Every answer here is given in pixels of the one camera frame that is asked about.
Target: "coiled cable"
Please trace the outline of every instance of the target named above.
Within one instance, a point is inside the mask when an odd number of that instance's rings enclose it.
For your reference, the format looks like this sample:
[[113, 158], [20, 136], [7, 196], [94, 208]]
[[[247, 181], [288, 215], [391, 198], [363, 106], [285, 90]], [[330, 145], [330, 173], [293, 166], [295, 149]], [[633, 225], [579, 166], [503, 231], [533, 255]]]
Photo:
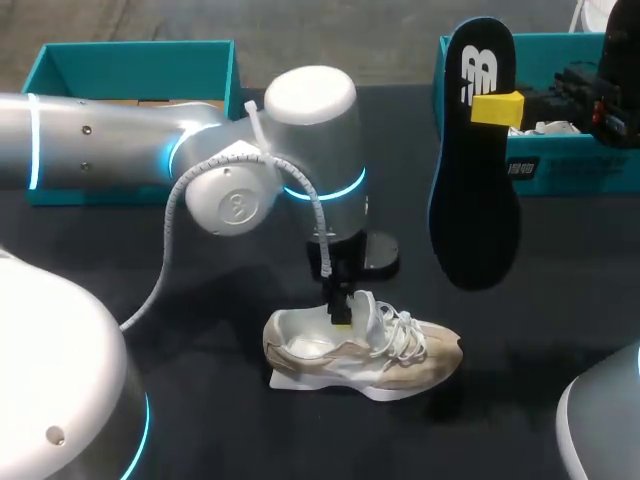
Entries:
[[320, 275], [324, 278], [331, 276], [331, 259], [329, 257], [329, 243], [327, 240], [327, 226], [324, 218], [324, 210], [318, 198], [318, 193], [309, 179], [295, 165], [272, 155], [214, 155], [208, 160], [205, 160], [204, 162], [201, 162], [187, 170], [182, 174], [182, 176], [180, 176], [171, 189], [171, 193], [169, 194], [167, 205], [164, 210], [162, 267], [160, 268], [158, 280], [156, 280], [153, 290], [142, 306], [133, 315], [131, 315], [126, 322], [120, 325], [120, 330], [122, 332], [133, 327], [147, 313], [153, 303], [157, 300], [164, 284], [166, 283], [173, 254], [173, 220], [175, 210], [178, 205], [178, 201], [187, 189], [187, 186], [193, 181], [193, 179], [209, 172], [210, 170], [234, 163], [260, 163], [267, 167], [273, 165], [280, 170], [284, 170], [291, 174], [293, 178], [300, 182], [300, 185], [309, 196], [311, 206], [313, 207], [313, 213], [316, 217], [316, 229], [318, 234], [318, 243], [320, 245], [320, 259], [322, 262]]

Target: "black table surface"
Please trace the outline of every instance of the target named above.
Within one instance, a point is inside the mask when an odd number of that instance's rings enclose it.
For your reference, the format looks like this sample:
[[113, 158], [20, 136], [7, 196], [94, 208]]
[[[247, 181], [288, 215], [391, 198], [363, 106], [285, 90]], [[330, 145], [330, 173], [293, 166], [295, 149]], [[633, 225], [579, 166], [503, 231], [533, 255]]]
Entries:
[[[128, 339], [169, 478], [567, 478], [554, 432], [563, 389], [640, 335], [640, 201], [525, 198], [508, 278], [456, 290], [427, 232], [439, 143], [430, 93], [359, 90], [370, 224], [392, 233], [402, 255], [395, 279], [363, 287], [458, 332], [461, 370], [388, 404], [270, 390], [264, 323], [278, 308], [320, 301], [304, 238], [280, 204], [236, 238], [207, 235], [183, 210], [167, 290]], [[18, 192], [1, 193], [0, 206], [5, 247], [84, 286], [120, 321], [151, 290], [162, 208], [31, 208]]]

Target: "shoe heel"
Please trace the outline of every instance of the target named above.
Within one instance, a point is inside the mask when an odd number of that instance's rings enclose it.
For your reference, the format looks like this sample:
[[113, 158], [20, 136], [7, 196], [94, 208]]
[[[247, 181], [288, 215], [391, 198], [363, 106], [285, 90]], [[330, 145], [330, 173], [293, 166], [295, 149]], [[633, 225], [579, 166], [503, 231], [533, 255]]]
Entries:
[[269, 386], [274, 390], [320, 390], [329, 384], [313, 375], [289, 376], [274, 370]]

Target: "insole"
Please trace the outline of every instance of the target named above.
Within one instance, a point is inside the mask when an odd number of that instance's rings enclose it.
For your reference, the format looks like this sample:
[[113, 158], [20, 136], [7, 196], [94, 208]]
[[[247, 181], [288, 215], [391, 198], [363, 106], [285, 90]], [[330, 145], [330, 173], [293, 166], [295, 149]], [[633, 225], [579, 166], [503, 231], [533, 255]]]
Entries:
[[471, 123], [472, 94], [515, 89], [513, 37], [500, 21], [469, 20], [452, 35], [445, 58], [444, 124], [429, 199], [433, 251], [464, 290], [498, 284], [520, 242], [520, 205], [507, 175], [508, 127]]
[[640, 1], [618, 0], [613, 6], [598, 75], [620, 87], [623, 108], [640, 109]]

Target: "concrete floor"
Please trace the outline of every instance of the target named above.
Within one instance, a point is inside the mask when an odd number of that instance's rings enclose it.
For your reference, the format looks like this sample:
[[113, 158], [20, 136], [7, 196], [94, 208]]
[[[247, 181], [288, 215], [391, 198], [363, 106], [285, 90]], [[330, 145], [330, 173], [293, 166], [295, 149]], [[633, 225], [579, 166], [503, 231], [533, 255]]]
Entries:
[[566, 31], [572, 0], [0, 0], [0, 91], [16, 91], [46, 42], [227, 39], [242, 83], [307, 63], [358, 84], [430, 83], [438, 37], [478, 15], [513, 32]]

